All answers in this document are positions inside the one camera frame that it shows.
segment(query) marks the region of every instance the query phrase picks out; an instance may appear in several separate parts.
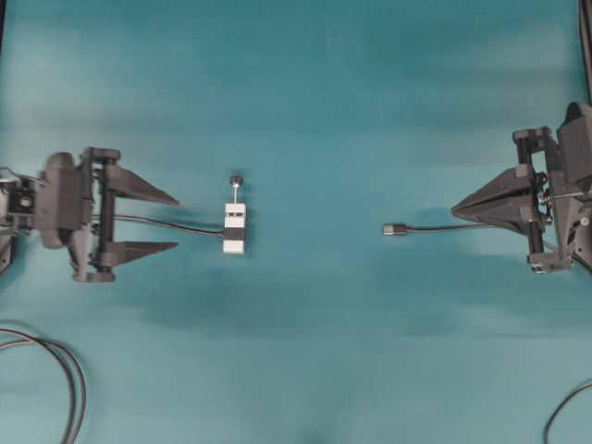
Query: cable end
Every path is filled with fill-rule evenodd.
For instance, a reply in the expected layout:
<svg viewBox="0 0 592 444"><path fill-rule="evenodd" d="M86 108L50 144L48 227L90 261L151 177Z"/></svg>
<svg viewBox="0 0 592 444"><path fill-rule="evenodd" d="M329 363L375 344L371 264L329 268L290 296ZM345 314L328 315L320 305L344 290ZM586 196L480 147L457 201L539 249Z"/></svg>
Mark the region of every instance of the cable end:
<svg viewBox="0 0 592 444"><path fill-rule="evenodd" d="M403 236L409 233L409 227L405 224L387 224L383 232L385 236Z"/></svg>

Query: black cable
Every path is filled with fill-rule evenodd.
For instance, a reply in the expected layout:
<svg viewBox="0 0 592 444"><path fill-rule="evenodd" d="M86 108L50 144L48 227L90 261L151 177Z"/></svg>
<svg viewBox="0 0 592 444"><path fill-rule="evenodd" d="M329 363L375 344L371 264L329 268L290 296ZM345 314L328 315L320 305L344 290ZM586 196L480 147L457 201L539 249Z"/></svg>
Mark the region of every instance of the black cable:
<svg viewBox="0 0 592 444"><path fill-rule="evenodd" d="M582 387L575 389L569 395L567 395L563 401L560 402L560 404L553 411L553 413L547 420L547 423L545 424L545 428L543 429L543 444L549 444L549 431L551 429L551 426L553 425L553 422L555 421L555 418L557 418L557 415L561 412L561 410L563 410L563 408L567 405L569 401L575 398L578 394L588 389L592 389L592 384L586 384Z"/></svg>
<svg viewBox="0 0 592 444"><path fill-rule="evenodd" d="M408 233L448 233L452 231L463 231L466 229L494 228L488 224L464 224L464 225L440 225L434 227L410 227L407 226Z"/></svg>
<svg viewBox="0 0 592 444"><path fill-rule="evenodd" d="M50 339L37 338L37 340L39 340L40 342L43 342L45 344L48 344L51 347L55 347L58 350L60 350L61 352L63 352L69 358L69 360L72 362L72 364L74 365L74 370L76 371L76 374L78 376L78 380L79 380L79 384L80 384L80 413L79 413L78 419L76 420L76 422L74 423L74 426L71 428L71 430L68 434L71 437L69 442L73 443L76 441L76 438L78 437L80 429L82 428L82 422L84 421L84 416L86 414L87 390L86 390L86 379L84 377L84 373L82 372L82 368L80 367L78 360L76 359L74 354L72 354L72 352L66 346L60 344L59 342L55 342L53 340L50 340ZM16 340L11 340L9 342L5 342L5 343L0 344L0 351L10 349L12 347L22 346L22 345L35 345L35 344L34 344L34 342L30 342L25 339L16 339Z"/></svg>
<svg viewBox="0 0 592 444"><path fill-rule="evenodd" d="M99 215L92 215L92 217L95 219L98 219ZM224 230L222 230L222 229L211 230L211 229L196 228L196 227L190 227L187 225L174 224L172 222L166 222L164 220L152 219L150 217L144 217L144 216L115 215L115 219L122 220L125 222L138 222L140 224L147 224L147 225L152 225L152 226L160 227L160 228L174 229L176 231L181 231L181 232L189 233L189 234L197 234L197 235L201 235L201 236L211 236L211 237L216 237L216 238L223 238L224 237Z"/></svg>
<svg viewBox="0 0 592 444"><path fill-rule="evenodd" d="M76 440L80 428L82 426L82 421L84 420L84 415L86 413L86 381L84 379L84 374L82 369L80 368L80 364L78 363L77 359L71 353L68 348L63 346L62 344L49 340L49 339L41 339L41 338L34 338L26 333L21 331L17 331L11 328L0 328L0 334L8 334L18 337L17 340L12 340L3 344L0 344L0 351L9 349L11 347L17 347L20 345L38 345L47 352L49 352L55 360L59 363L60 367L62 368L64 375L66 376L66 380L68 382L68 391L69 391L69 409L68 409L68 420L66 427L64 429L64 434L61 439L62 444L73 444ZM74 417L76 416L76 386L74 384L74 377L72 375L71 369L69 368L68 364L65 362L62 356L60 356L59 352L53 350L53 348L58 349L60 352L63 352L69 360L73 363L77 376L80 382L80 414L79 418L74 421Z"/></svg>
<svg viewBox="0 0 592 444"><path fill-rule="evenodd" d="M506 229L506 230L508 230L512 233L515 233L515 234L522 234L522 233L517 233L516 231L513 231L509 228L497 227L495 225L481 224L481 223L464 224L464 225L440 225L440 226L434 226L434 227L413 227L413 226L409 226L409 225L405 225L405 224L389 224L389 225L384 226L384 233L385 233L385 235L400 236L400 235L405 235L405 234L418 234L418 233L425 233L425 234L449 233L449 232L454 232L454 231L463 231L463 230L467 230L467 229L479 229L479 228L501 228L501 229ZM559 250L559 247L557 247L557 245L554 245L547 240L543 240L543 243L550 250L553 250L555 252ZM586 271L588 271L589 273L592 274L592 267L590 265L588 265L586 263L586 261L584 259L582 259L582 257L579 254L572 253L572 258L575 260L575 262L577 264L579 264Z"/></svg>

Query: white plastic part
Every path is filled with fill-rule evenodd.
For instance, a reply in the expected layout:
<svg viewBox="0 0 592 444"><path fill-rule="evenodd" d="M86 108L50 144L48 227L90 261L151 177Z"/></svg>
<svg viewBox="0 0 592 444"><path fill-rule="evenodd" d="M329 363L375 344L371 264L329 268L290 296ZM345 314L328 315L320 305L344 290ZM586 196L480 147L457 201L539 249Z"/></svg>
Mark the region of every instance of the white plastic part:
<svg viewBox="0 0 592 444"><path fill-rule="evenodd" d="M224 239L222 250L227 254L244 254L245 229L247 228L247 205L227 203L224 215L224 228L236 231L236 236Z"/></svg>

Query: teal surface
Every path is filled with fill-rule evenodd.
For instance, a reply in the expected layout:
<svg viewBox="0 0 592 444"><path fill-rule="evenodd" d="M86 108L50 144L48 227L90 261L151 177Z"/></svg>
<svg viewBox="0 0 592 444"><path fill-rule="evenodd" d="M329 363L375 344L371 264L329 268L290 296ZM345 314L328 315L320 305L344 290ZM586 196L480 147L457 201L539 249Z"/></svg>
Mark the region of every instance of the teal surface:
<svg viewBox="0 0 592 444"><path fill-rule="evenodd" d="M179 247L113 285L31 236L0 318L82 357L80 443L538 442L592 376L592 277L533 275L511 233L381 227L452 222L584 86L575 0L8 0L0 164L117 148L183 203L118 210L212 224L240 172L251 220L244 257L121 223ZM0 395L0 441L58 441L49 358L3 352ZM590 440L591 407L555 442Z"/></svg>

